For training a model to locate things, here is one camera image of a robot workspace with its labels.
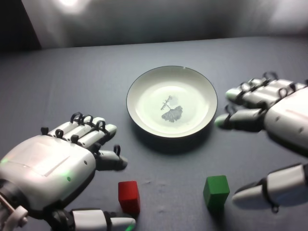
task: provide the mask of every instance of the plate rim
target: plate rim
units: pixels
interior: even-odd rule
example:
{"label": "plate rim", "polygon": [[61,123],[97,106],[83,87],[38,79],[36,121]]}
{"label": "plate rim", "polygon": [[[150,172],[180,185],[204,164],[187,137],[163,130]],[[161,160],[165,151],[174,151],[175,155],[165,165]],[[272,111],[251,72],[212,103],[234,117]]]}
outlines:
{"label": "plate rim", "polygon": [[[210,83],[210,85],[211,85],[212,88],[214,89],[214,92],[215,92],[215,95],[216,95],[216,108],[215,108],[215,112],[214,112],[214,114],[213,114],[213,117],[209,120],[209,122],[208,122],[206,125],[204,125],[202,128],[200,128],[199,130],[197,130],[197,131],[195,131],[195,132],[192,132],[192,133],[189,133],[189,134],[186,134],[186,135],[183,135],[183,136],[169,137],[169,136],[162,136],[162,135],[154,134],[154,133],[152,133],[152,132],[150,132],[150,131],[148,131],[148,130],[142,128],[142,127],[133,119],[133,117],[132,117],[131,114],[129,113],[129,109],[128,109],[128,94],[129,94],[129,92],[130,92],[131,87],[134,85],[134,83],[135,83],[141,76],[145,75],[146,73],[148,73],[148,72],[150,72],[150,71],[153,71],[153,70],[155,70],[155,69],[162,68],[162,67],[169,67],[169,66],[171,66],[171,67],[185,67],[185,69],[187,68],[187,69],[190,69],[190,70],[192,70],[192,71],[194,71],[194,72],[199,73],[200,75],[202,75],[202,76]],[[156,67],[156,68],[153,68],[153,69],[151,69],[151,70],[148,70],[148,71],[144,72],[143,74],[141,74],[138,78],[136,78],[136,79],[133,81],[133,83],[132,83],[131,86],[129,87],[129,90],[127,91],[127,94],[126,94],[126,109],[127,109],[128,114],[129,114],[129,117],[133,120],[133,122],[134,122],[139,128],[141,128],[142,130],[144,130],[144,131],[146,131],[146,132],[148,132],[148,133],[150,133],[150,134],[152,134],[152,135],[154,135],[154,136],[161,137],[161,138],[167,138],[167,139],[185,138],[185,137],[189,137],[189,136],[191,136],[191,135],[193,135],[193,134],[198,133],[199,131],[203,130],[206,126],[208,126],[208,125],[211,123],[211,121],[213,120],[213,118],[214,118],[214,116],[215,116],[215,114],[216,114],[216,112],[217,112],[217,109],[218,109],[218,96],[217,96],[216,89],[214,88],[212,82],[211,82],[207,77],[205,77],[203,74],[201,74],[200,72],[198,72],[198,71],[196,71],[196,70],[193,70],[193,69],[191,69],[191,68],[189,68],[189,67],[186,67],[186,66],[177,66],[177,65],[159,66],[159,67]]]}

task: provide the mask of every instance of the flower stem print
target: flower stem print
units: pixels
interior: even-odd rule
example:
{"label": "flower stem print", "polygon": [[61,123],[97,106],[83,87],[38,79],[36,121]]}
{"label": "flower stem print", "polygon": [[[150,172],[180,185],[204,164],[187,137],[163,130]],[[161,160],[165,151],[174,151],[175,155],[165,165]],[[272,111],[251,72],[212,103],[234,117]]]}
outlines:
{"label": "flower stem print", "polygon": [[169,111],[164,113],[162,115],[162,118],[166,121],[174,123],[178,119],[181,118],[183,108],[181,106],[177,106],[176,108],[172,109],[167,103],[172,100],[172,96],[169,96],[167,100],[163,103],[164,105],[162,106],[161,110],[163,110],[166,106],[169,108]]}

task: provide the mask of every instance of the gray tablecloth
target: gray tablecloth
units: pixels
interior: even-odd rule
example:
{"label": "gray tablecloth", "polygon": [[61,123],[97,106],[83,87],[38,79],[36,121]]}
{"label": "gray tablecloth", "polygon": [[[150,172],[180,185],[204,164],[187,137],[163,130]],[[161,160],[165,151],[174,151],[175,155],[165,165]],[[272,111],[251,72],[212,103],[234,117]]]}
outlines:
{"label": "gray tablecloth", "polygon": [[[306,158],[268,139],[265,132],[222,131],[209,126],[193,148],[152,147],[133,126],[126,94],[142,73],[180,65],[206,76],[218,94],[217,115],[225,92],[243,81],[274,70],[281,78],[303,82],[308,73],[308,40],[302,38],[234,38],[161,44],[55,49],[0,56],[1,156],[23,140],[54,128],[81,111],[117,125],[106,144],[119,143],[129,159],[124,172],[97,172],[88,188],[67,208],[100,207],[120,211],[117,183],[136,180],[141,197],[138,231],[303,230],[308,205],[244,211],[232,194],[268,172]],[[231,194],[225,211],[213,217],[203,200],[208,176],[226,175]],[[30,219],[25,231],[49,230]]]}

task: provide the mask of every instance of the block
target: block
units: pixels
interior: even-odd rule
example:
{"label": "block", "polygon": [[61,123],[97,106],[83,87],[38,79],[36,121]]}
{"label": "block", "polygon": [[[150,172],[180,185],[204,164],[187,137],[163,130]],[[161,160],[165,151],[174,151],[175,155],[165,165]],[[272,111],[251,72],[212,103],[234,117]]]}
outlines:
{"label": "block", "polygon": [[229,193],[230,189],[226,176],[206,178],[203,197],[209,210],[223,209]]}
{"label": "block", "polygon": [[140,196],[136,181],[124,181],[118,184],[119,203],[124,213],[132,216],[140,213]]}

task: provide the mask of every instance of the flower design on plate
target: flower design on plate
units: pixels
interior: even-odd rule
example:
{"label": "flower design on plate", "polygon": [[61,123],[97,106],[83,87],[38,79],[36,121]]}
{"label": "flower design on plate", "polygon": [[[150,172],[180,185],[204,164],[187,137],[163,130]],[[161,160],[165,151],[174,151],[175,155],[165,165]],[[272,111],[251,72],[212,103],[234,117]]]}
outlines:
{"label": "flower design on plate", "polygon": [[183,108],[181,106],[177,106],[176,108],[173,109],[168,105],[168,103],[170,105],[176,105],[177,102],[178,102],[178,99],[171,95],[168,97],[167,100],[165,100],[165,102],[163,103],[164,105],[160,109],[160,110],[164,110],[165,107],[169,108],[169,111],[162,115],[162,118],[164,120],[174,123],[175,121],[181,118],[182,113],[183,113]]}

